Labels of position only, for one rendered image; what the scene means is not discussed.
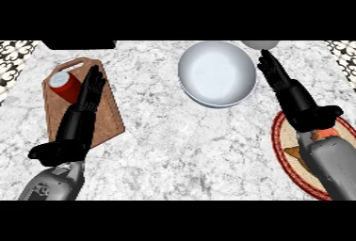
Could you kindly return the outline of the pale grey round object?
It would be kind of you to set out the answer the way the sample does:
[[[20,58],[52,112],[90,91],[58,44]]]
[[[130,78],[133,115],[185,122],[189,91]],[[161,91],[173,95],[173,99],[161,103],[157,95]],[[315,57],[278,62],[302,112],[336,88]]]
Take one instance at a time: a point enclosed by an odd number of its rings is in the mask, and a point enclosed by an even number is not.
[[[243,43],[254,50],[271,50],[278,45],[278,40],[244,40]]]

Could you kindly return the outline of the brown wooden cutting board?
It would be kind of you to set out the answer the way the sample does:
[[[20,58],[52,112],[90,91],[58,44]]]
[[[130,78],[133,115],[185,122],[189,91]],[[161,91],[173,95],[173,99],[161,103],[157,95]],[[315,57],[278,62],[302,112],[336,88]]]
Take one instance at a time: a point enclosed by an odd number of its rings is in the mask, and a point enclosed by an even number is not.
[[[71,61],[59,64],[54,69],[52,74],[65,71],[71,72],[80,81],[85,80],[87,71],[93,65],[99,66],[101,72],[105,72],[104,64],[99,59],[79,57]],[[48,122],[48,136],[49,140],[56,140],[61,119],[70,103],[58,96],[49,87],[51,76],[42,82],[43,88],[43,101]],[[92,139],[92,147],[96,147],[116,136],[126,132],[119,106],[116,103],[110,83],[105,84],[101,104],[96,112],[95,132]]]

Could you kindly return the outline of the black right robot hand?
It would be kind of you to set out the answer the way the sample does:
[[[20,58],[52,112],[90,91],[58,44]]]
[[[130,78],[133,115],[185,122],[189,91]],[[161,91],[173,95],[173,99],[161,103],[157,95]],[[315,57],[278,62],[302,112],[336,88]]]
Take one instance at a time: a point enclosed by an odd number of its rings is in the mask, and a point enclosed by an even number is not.
[[[262,50],[257,68],[274,89],[280,106],[294,129],[300,132],[324,130],[336,125],[345,113],[337,105],[318,106],[318,103],[302,83],[290,77],[269,50]]]

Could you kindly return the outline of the white bowl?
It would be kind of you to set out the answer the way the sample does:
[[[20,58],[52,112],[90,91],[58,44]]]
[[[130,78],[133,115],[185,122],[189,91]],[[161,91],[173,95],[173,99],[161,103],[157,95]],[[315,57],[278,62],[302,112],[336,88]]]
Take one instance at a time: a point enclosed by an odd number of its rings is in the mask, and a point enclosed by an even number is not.
[[[246,51],[225,41],[201,41],[184,52],[178,77],[189,98],[212,108],[240,104],[256,86],[256,67]]]

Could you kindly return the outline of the orange squash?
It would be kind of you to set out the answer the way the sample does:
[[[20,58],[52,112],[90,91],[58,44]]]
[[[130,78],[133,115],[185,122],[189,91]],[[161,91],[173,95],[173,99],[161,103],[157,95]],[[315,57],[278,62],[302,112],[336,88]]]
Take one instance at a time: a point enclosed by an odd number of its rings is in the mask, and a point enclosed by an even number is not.
[[[312,132],[312,140],[314,141],[321,140],[321,139],[324,139],[327,137],[339,137],[339,136],[340,136],[340,133],[339,133],[339,131],[334,128],[328,128],[328,129],[324,129],[324,130],[315,130]],[[299,146],[294,146],[291,148],[285,148],[284,152],[297,159],[300,164],[303,164],[303,159],[300,157]]]

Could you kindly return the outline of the red can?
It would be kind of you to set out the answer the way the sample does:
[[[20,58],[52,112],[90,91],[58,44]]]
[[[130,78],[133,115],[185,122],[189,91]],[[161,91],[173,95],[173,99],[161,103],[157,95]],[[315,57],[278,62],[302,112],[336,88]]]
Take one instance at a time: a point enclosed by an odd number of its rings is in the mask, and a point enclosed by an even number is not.
[[[56,72],[49,80],[51,90],[70,103],[79,100],[82,82],[71,72]]]

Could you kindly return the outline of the black appliance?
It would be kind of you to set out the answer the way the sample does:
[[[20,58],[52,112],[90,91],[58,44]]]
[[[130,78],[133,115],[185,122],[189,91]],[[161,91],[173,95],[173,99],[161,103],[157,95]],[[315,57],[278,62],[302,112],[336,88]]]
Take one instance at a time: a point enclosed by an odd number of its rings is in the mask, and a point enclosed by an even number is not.
[[[101,50],[114,49],[114,40],[95,40],[95,41],[54,41],[43,42],[52,50]]]

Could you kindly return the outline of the round red-rimmed woven placemat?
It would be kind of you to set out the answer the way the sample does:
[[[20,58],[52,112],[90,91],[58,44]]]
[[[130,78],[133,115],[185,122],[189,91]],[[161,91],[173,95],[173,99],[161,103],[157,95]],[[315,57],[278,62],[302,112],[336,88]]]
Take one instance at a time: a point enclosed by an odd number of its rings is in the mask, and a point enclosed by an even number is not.
[[[342,134],[342,138],[345,138],[356,148],[356,129],[343,118],[337,118],[334,128]],[[297,159],[284,152],[285,148],[297,146],[297,132],[282,112],[278,112],[274,118],[272,143],[277,160],[297,186],[314,198],[321,201],[330,201],[331,198],[319,179],[308,171]]]

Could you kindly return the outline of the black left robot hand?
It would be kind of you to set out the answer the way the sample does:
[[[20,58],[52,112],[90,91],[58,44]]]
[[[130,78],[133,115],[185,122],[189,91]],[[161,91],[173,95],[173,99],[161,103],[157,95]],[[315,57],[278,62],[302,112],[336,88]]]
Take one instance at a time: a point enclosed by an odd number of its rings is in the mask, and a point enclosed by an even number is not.
[[[56,140],[34,146],[28,153],[28,158],[37,159],[45,167],[85,160],[92,146],[105,84],[104,73],[99,66],[93,65],[82,83],[79,101],[68,106],[62,116]]]

